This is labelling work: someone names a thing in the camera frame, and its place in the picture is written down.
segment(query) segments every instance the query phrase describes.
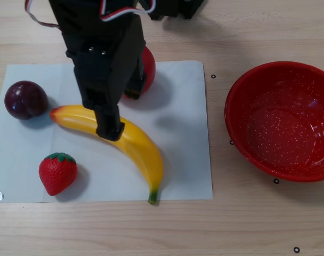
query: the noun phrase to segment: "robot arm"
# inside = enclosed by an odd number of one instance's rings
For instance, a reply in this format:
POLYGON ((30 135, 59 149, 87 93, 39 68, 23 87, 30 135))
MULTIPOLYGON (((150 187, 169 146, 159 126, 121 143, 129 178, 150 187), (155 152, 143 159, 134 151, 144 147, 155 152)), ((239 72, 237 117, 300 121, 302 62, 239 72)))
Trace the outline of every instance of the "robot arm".
MULTIPOLYGON (((135 7, 138 0, 107 0, 108 12, 135 7)), ((140 0, 145 9, 149 0, 140 0)), ((157 0, 152 19, 182 12, 191 18, 203 0, 157 0)), ((118 102, 125 95, 138 99, 145 74, 145 47, 141 19, 128 13, 111 21, 100 19, 102 0, 50 0, 62 31, 67 57, 73 60, 75 75, 85 108, 95 111, 97 134, 107 140, 120 139, 124 124, 118 102)))

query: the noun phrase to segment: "banana stem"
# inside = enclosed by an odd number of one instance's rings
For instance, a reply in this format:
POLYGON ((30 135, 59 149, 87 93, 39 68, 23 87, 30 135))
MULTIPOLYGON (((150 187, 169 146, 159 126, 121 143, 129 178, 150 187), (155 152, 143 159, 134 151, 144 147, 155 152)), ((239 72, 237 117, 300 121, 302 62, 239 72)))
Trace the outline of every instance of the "banana stem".
POLYGON ((148 202, 152 205, 157 203, 157 190, 152 190, 150 192, 148 202))

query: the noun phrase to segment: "strawberry leaves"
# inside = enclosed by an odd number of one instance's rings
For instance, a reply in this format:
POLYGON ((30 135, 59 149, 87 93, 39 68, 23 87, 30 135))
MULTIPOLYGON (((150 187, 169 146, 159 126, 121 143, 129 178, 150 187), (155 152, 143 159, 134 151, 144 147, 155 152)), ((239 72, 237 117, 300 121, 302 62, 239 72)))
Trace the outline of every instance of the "strawberry leaves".
POLYGON ((51 160, 57 158, 59 163, 62 163, 62 161, 64 161, 64 159, 66 159, 69 163, 74 162, 74 164, 77 164, 73 157, 71 157, 70 155, 65 154, 65 153, 53 153, 53 154, 45 157, 45 159, 47 159, 47 158, 50 158, 51 160))

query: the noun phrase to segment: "tomato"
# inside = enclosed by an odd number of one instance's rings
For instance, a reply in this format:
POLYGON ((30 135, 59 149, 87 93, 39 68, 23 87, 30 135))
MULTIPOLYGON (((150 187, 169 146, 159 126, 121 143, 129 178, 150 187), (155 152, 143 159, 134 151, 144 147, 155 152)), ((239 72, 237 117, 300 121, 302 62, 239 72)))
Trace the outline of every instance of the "tomato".
POLYGON ((151 51, 147 47, 144 48, 142 54, 142 61, 143 61, 144 73, 145 73, 145 83, 142 90, 142 94, 145 94, 151 87, 156 74, 155 58, 153 57, 151 51))

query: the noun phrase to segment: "plastic strawberry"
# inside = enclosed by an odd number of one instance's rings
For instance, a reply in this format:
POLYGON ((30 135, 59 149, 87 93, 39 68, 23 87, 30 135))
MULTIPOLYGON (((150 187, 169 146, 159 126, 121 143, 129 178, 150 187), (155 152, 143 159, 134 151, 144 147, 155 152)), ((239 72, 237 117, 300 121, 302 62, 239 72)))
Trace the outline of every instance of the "plastic strawberry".
POLYGON ((47 193, 55 196, 74 182, 77 163, 68 154, 54 153, 40 163, 39 176, 47 193))

